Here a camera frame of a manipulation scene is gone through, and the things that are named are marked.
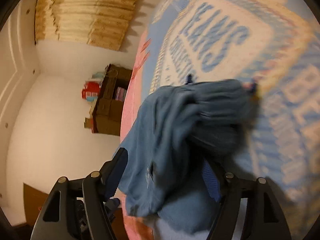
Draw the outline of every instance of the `red object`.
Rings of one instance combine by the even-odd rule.
[[[86,99],[87,96],[98,96],[100,93],[100,84],[97,82],[87,81],[82,90],[82,98]]]

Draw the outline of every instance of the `bed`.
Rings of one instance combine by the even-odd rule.
[[[259,117],[246,147],[224,168],[242,178],[271,179],[294,239],[302,239],[320,213],[320,25],[316,3],[305,1],[162,0],[141,37],[120,136],[148,94],[182,85],[190,73],[196,82],[255,80]],[[131,240],[208,235],[175,232],[156,216],[124,212],[124,222]]]

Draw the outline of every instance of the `blue garment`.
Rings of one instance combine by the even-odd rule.
[[[160,87],[142,103],[121,143],[128,164],[119,184],[129,215],[157,213],[175,230],[208,229],[218,204],[202,179],[203,160],[190,142],[232,153],[236,125],[252,113],[250,94],[237,80]]]

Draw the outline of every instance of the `curtain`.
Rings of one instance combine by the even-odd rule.
[[[137,0],[38,0],[36,41],[75,41],[119,50]]]

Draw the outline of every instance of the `metal screw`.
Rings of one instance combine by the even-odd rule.
[[[64,183],[64,182],[66,182],[66,180],[67,180],[66,177],[61,177],[61,178],[58,179],[58,182],[59,183]]]
[[[99,177],[99,176],[100,176],[100,172],[98,172],[98,171],[93,171],[91,173],[91,177],[93,177],[93,178],[96,178],[96,177]]]
[[[232,179],[234,177],[232,172],[226,172],[226,174],[224,174],[226,176],[227,179]]]
[[[266,184],[266,182],[267,182],[265,178],[259,178],[258,181],[261,184]]]

